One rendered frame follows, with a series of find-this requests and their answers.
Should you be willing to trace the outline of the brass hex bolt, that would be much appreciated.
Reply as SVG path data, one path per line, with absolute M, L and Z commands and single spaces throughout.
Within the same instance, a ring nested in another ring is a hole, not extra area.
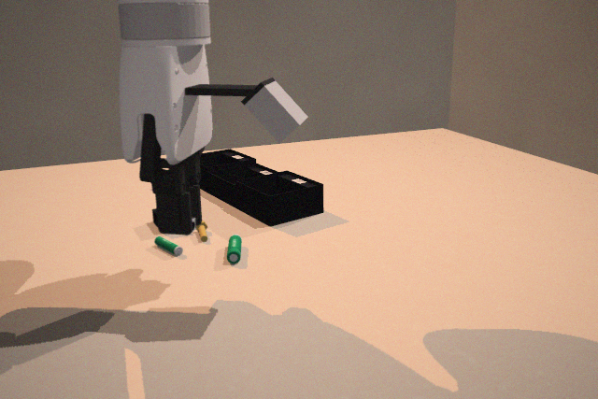
M 207 224 L 205 223 L 205 221 L 202 221 L 198 226 L 196 226 L 196 230 L 200 234 L 200 238 L 201 238 L 202 242 L 207 241 L 206 228 L 207 228 Z

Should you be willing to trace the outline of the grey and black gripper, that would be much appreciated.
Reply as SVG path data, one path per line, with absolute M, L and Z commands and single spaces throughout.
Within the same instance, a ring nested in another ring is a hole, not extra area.
M 210 37 L 121 40 L 122 155 L 129 164 L 140 162 L 140 180 L 152 184 L 162 234 L 189 235 L 192 218 L 196 226 L 202 222 L 194 183 L 212 137 L 211 96 L 185 95 L 185 88 L 209 84 L 205 44 Z

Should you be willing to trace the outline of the black rack of three bins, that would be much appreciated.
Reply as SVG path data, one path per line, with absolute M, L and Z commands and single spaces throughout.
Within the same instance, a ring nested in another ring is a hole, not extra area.
M 323 184 L 256 164 L 235 150 L 202 153 L 200 189 L 275 226 L 323 213 Z

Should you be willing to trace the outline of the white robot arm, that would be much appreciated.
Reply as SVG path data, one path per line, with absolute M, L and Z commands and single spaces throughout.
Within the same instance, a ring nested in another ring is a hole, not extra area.
M 210 37 L 208 0 L 118 0 L 118 9 L 124 40 Z M 198 84 L 185 95 L 246 96 L 243 105 L 281 143 L 307 115 L 273 78 L 256 86 Z

